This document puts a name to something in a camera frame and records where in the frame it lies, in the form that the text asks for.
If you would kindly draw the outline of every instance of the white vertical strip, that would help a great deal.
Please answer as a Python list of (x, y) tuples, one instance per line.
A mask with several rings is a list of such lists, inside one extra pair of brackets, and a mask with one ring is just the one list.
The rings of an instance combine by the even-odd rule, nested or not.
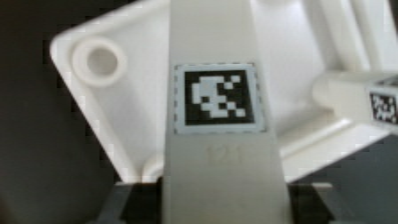
[(350, 0), (322, 0), (320, 3), (345, 69), (368, 71), (370, 59)]
[(396, 28), (387, 0), (352, 0), (373, 70), (398, 70)]

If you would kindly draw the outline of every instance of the white plastic part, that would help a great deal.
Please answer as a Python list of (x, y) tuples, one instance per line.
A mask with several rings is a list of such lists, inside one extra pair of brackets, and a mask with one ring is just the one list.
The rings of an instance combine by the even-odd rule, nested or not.
[[(345, 69), (339, 61), (348, 63), (338, 54), (318, 1), (251, 0), (251, 4), (284, 176), (293, 181), (361, 150), (389, 132), (373, 126), (346, 124), (313, 101), (316, 78), (325, 71)], [(380, 18), (368, 12), (364, 17), (370, 20)], [(128, 59), (126, 74), (107, 88), (87, 85), (71, 66), (73, 48), (89, 37), (107, 38)], [(382, 54), (373, 56), (377, 60), (398, 58), (386, 56), (384, 52), (398, 52), (394, 45), (387, 44)], [(140, 181), (144, 166), (151, 164), (147, 160), (163, 152), (167, 54), (167, 0), (130, 4), (68, 30), (52, 43), (60, 76), (128, 183)]]
[(80, 80), (94, 87), (114, 84), (126, 73), (126, 55), (103, 37), (89, 37), (78, 43), (71, 53), (71, 64)]
[(350, 0), (322, 0), (329, 29), (345, 69), (350, 71), (370, 70), (370, 58), (366, 53), (362, 34), (357, 26), (357, 18)]
[(327, 74), (325, 79), (334, 114), (398, 133), (396, 73), (336, 72)]
[(352, 0), (371, 69), (398, 70), (398, 37), (389, 0)]
[[(165, 224), (291, 223), (267, 85), (263, 85), (268, 72), (259, 63), (256, 42), (247, 0), (172, 1)], [(203, 120), (194, 118), (199, 124), (188, 123), (183, 112), (188, 105), (195, 101), (199, 103), (199, 99), (194, 98), (195, 91), (210, 93), (210, 102), (217, 104), (217, 98), (224, 96), (217, 85), (195, 87), (195, 82), (187, 83), (195, 75), (199, 83), (201, 80), (206, 82), (204, 79), (210, 77), (219, 84), (226, 84), (224, 77), (233, 79), (236, 76), (240, 80), (247, 80), (247, 84), (233, 91), (242, 98), (249, 96), (245, 103), (251, 101), (251, 106), (245, 109), (252, 110), (254, 118), (249, 123), (231, 123), (236, 118), (227, 114), (226, 123), (215, 122), (204, 125), (208, 120), (217, 120), (211, 113), (210, 118)]]

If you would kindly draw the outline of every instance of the white surface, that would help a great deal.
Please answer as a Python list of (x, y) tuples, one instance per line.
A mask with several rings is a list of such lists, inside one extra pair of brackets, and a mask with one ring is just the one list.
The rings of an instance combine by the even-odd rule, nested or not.
[[(322, 6), (318, 1), (304, 0), (251, 2), (261, 64), (268, 74), (272, 122), (281, 150), (290, 152), (284, 172), (291, 180), (341, 158), (332, 155), (341, 152), (348, 155), (387, 132), (373, 127), (362, 129), (354, 124), (354, 131), (336, 129), (318, 139), (318, 130), (329, 129), (330, 123), (313, 125), (314, 118), (329, 112), (313, 101), (311, 86), (327, 70), (343, 69)], [(91, 36), (101, 36), (119, 44), (128, 58), (128, 73), (105, 88), (89, 87), (71, 69), (71, 51)], [(60, 75), (126, 182), (140, 180), (146, 161), (163, 151), (167, 43), (169, 1), (147, 0), (66, 31), (52, 44)], [(389, 58), (389, 53), (398, 52), (396, 46), (387, 46), (391, 49), (375, 57)], [(307, 136), (306, 144), (291, 132)], [(329, 139), (338, 139), (334, 147), (327, 147)]]
[[(247, 0), (172, 1), (169, 51), (163, 223), (290, 224), (288, 187), (274, 126), (268, 125), (268, 71), (259, 62)], [(185, 125), (181, 111), (190, 102), (185, 71), (243, 69), (256, 122), (211, 124), (206, 128)]]
[(398, 39), (389, 0), (352, 0), (371, 69), (398, 70)]
[(350, 0), (322, 0), (322, 9), (345, 69), (370, 70), (370, 58)]

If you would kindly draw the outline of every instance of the black background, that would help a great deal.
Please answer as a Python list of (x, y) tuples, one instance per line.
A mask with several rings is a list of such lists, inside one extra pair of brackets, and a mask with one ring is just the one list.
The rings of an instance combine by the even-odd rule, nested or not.
[(117, 175), (50, 60), (55, 34), (123, 0), (0, 2), (0, 224), (82, 224)]

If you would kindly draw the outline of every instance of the circular hole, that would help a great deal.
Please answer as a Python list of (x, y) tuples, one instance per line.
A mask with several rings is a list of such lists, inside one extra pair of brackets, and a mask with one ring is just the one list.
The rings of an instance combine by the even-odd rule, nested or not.
[(115, 72), (117, 57), (108, 49), (98, 48), (92, 50), (87, 58), (87, 66), (92, 74), (100, 76), (108, 76)]

